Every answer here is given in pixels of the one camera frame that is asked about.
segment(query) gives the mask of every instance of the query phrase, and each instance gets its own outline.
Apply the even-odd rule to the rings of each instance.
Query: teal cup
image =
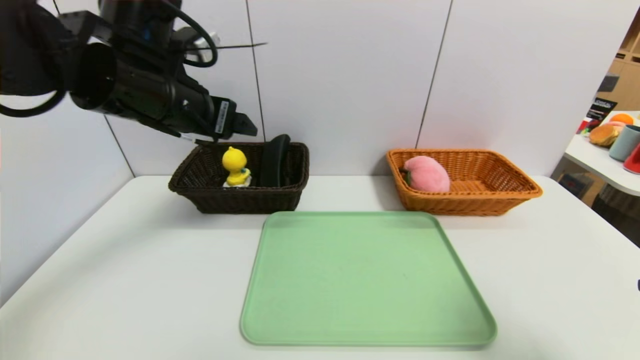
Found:
[[[639,143],[640,126],[627,125],[613,143],[609,156],[618,161],[625,161]]]

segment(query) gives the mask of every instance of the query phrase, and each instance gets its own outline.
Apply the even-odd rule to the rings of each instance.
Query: label sticker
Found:
[[[220,112],[218,113],[218,121],[216,121],[216,132],[222,134],[225,128],[225,121],[227,121],[227,109],[229,108],[229,102],[223,101],[220,103]]]

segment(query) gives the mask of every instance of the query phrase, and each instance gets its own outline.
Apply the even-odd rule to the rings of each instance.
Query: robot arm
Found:
[[[0,105],[3,115],[38,115],[68,92],[82,109],[133,119],[173,136],[195,133],[217,141],[234,133],[257,134],[235,102],[210,96],[186,74],[184,64],[213,66],[217,51],[209,34],[180,11],[181,0],[101,0],[100,16],[83,11],[58,18],[35,0],[0,3],[0,94],[55,91],[33,109]],[[176,17],[190,28],[173,31]],[[102,43],[88,44],[91,37]],[[211,59],[187,60],[201,39]]]

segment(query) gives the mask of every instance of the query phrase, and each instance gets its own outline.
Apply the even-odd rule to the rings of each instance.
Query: brown wicker basket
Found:
[[[233,146],[244,152],[251,170],[251,185],[223,188],[228,172],[222,167],[222,155]],[[169,182],[169,189],[191,200],[207,214],[271,214],[293,211],[309,179],[309,149],[303,143],[291,143],[285,156],[285,186],[256,187],[260,178],[263,143],[219,143],[200,145],[180,164]]]
[[[419,192],[404,180],[404,162],[434,158],[449,173],[451,191]],[[400,201],[407,210],[439,215],[502,215],[542,195],[542,189],[504,156],[487,150],[395,149],[387,153]]]

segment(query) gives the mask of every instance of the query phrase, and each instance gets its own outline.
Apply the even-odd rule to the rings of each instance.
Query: orange wicker basket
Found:
[[[451,191],[419,192],[404,180],[404,162],[418,155],[434,158],[449,173]],[[542,195],[542,189],[497,152],[461,149],[395,149],[387,153],[400,201],[407,210],[439,215],[502,215]]]

